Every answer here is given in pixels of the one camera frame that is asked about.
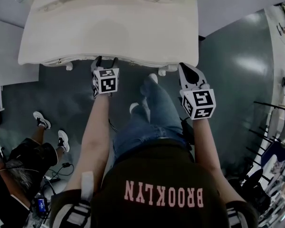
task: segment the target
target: shoulder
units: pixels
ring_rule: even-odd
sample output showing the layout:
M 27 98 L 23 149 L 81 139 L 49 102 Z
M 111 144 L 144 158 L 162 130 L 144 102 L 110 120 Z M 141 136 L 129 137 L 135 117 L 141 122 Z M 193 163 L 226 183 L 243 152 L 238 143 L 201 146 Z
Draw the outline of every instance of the shoulder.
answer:
M 233 201 L 226 204 L 231 228 L 257 228 L 259 213 L 247 202 Z

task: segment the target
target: black and white marker cube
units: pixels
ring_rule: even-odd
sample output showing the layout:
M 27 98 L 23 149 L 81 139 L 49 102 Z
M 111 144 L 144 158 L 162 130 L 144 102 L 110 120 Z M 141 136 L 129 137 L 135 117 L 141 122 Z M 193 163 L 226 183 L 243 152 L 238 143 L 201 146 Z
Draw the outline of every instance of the black and white marker cube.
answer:
M 182 106 L 192 120 L 210 118 L 216 107 L 213 89 L 184 91 Z
M 119 68 L 95 70 L 95 86 L 100 94 L 117 92 Z

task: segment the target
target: white sneaker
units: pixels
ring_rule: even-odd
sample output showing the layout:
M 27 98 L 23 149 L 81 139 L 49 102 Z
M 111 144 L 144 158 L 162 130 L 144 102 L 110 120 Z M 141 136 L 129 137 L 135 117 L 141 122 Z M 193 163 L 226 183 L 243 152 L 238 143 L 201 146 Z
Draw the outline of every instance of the white sneaker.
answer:
M 34 112 L 33 116 L 37 120 L 38 126 L 44 126 L 45 130 L 51 128 L 51 123 L 49 120 L 45 119 L 40 112 Z
M 149 77 L 154 80 L 155 83 L 158 84 L 158 78 L 156 74 L 149 74 Z
M 62 130 L 58 131 L 58 147 L 62 147 L 64 149 L 63 153 L 70 151 L 67 134 Z
M 139 104 L 137 103 L 137 102 L 135 102 L 135 103 L 132 103 L 131 105 L 130 105 L 130 114 L 132 114 L 132 110 L 135 108 L 135 107 L 137 107 Z

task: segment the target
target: dark gray floor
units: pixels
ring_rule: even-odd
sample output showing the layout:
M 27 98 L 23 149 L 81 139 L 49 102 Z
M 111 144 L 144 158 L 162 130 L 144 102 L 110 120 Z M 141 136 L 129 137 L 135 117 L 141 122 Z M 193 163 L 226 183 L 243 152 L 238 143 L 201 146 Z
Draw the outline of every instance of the dark gray floor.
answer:
M 207 37 L 201 44 L 199 69 L 214 89 L 217 108 L 210 120 L 222 168 L 238 172 L 244 156 L 254 156 L 246 150 L 261 140 L 248 132 L 264 124 L 268 108 L 253 101 L 271 102 L 273 90 L 273 54 L 267 20 L 258 12 L 258 22 L 241 19 Z M 93 101 L 91 98 L 91 61 L 75 62 L 69 72 L 65 67 L 40 67 L 39 82 L 9 85 L 3 88 L 3 123 L 0 125 L 0 145 L 6 152 L 16 147 L 36 128 L 34 111 L 42 111 L 52 122 L 45 141 L 57 143 L 57 132 L 64 129 L 71 151 L 64 159 L 75 165 L 80 154 L 81 138 Z M 154 68 L 120 63 L 120 88 L 111 100 L 110 118 L 120 129 L 129 119 L 129 106 L 140 100 L 139 87 Z M 181 117 L 186 114 L 179 96 L 178 73 L 159 77 Z

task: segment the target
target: jeans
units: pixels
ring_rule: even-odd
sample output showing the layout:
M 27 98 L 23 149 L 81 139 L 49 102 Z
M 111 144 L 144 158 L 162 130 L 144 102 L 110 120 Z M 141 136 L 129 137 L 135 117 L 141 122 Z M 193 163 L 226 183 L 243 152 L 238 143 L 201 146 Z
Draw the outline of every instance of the jeans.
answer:
M 150 77 L 145 79 L 141 93 L 151 112 L 150 122 L 143 106 L 138 105 L 132 110 L 129 123 L 113 140 L 115 160 L 150 140 L 169 138 L 186 148 L 180 117 L 168 93 Z

